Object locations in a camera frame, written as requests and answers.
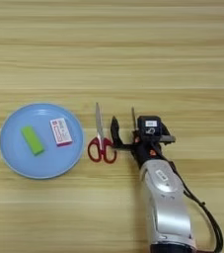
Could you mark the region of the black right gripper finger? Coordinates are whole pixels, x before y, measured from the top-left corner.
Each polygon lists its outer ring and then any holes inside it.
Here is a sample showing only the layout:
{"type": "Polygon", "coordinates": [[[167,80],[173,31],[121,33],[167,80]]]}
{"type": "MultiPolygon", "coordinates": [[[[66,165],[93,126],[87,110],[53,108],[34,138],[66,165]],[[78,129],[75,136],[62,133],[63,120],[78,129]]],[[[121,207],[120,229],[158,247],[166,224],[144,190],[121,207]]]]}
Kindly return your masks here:
{"type": "Polygon", "coordinates": [[[113,146],[115,148],[121,148],[123,146],[123,142],[119,136],[119,124],[116,117],[112,117],[111,135],[112,135],[113,146]]]}
{"type": "Polygon", "coordinates": [[[170,134],[168,128],[165,125],[162,125],[161,141],[164,143],[172,143],[176,141],[176,138],[170,134]]]}

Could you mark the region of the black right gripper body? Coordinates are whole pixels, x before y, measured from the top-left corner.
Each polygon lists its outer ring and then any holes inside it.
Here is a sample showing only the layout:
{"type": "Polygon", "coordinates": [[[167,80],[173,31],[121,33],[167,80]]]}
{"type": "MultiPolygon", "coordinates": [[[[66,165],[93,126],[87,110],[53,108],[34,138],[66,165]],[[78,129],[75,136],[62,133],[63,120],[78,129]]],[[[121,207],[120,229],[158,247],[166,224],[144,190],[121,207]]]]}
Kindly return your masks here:
{"type": "Polygon", "coordinates": [[[161,141],[162,135],[146,134],[143,130],[135,130],[133,132],[132,142],[123,144],[121,148],[115,148],[123,151],[130,151],[139,167],[153,159],[164,160],[162,154],[161,141]]]}

